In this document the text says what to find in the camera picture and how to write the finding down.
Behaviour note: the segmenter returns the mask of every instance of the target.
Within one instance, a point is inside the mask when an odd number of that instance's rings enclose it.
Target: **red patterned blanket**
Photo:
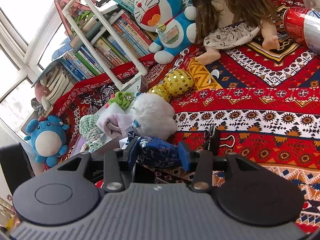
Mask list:
[[[292,0],[277,1],[281,17]],[[305,232],[312,232],[320,225],[320,56],[296,44],[281,21],[277,29],[280,50],[264,51],[261,38],[227,50],[219,61],[207,66],[220,71],[217,82],[222,89],[193,91],[172,100],[179,131],[170,141],[177,144],[185,140],[192,148],[199,148],[204,130],[212,124],[222,137],[233,135],[233,149],[223,147],[219,154],[232,150],[296,183],[306,200],[296,222]],[[200,46],[192,46],[168,65],[155,64],[153,55],[145,56],[141,61],[150,68],[146,76],[149,87],[173,69],[186,69],[190,59],[200,53]],[[137,72],[132,63],[113,71],[123,80]],[[93,106],[102,105],[99,88],[108,83],[107,75],[77,83],[55,103],[52,113],[71,125],[69,154],[79,136],[80,118]],[[96,100],[86,101],[87,95]],[[155,170],[155,174],[157,182],[189,184],[193,177],[182,169]],[[215,172],[215,185],[223,182],[223,173]]]

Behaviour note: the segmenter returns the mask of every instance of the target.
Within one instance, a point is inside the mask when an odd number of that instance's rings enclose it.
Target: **pink plush toy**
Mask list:
[[[47,96],[51,93],[47,86],[43,86],[40,81],[35,85],[35,95],[36,99],[39,103],[42,104],[45,111],[48,111],[51,107],[49,101],[47,100]]]

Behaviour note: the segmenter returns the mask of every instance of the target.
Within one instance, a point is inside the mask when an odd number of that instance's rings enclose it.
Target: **doll dress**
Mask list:
[[[249,26],[244,21],[233,24],[234,15],[226,0],[211,0],[211,4],[219,11],[219,22],[218,28],[204,38],[205,47],[231,49],[252,41],[260,32],[260,26]]]

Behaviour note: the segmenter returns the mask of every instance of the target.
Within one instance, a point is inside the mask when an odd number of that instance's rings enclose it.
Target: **blue plush toy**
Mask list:
[[[63,125],[62,120],[55,116],[49,115],[48,120],[39,122],[33,119],[27,125],[25,141],[31,140],[31,146],[35,150],[37,163],[46,162],[49,167],[58,164],[58,158],[68,151],[67,136],[65,130],[70,125]]]
[[[134,16],[141,28],[157,32],[149,50],[160,64],[170,63],[196,39],[196,8],[184,11],[182,0],[135,0]]]

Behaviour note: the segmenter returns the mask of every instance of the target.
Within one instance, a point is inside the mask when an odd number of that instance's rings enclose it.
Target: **binder clip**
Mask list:
[[[220,145],[220,141],[228,141],[232,139],[232,144],[222,144]],[[210,151],[213,155],[218,154],[219,147],[228,147],[233,148],[235,145],[235,137],[233,135],[229,135],[227,138],[220,138],[220,131],[215,128],[215,126],[210,126],[209,131],[204,132],[204,142],[202,144],[202,148],[204,150]]]

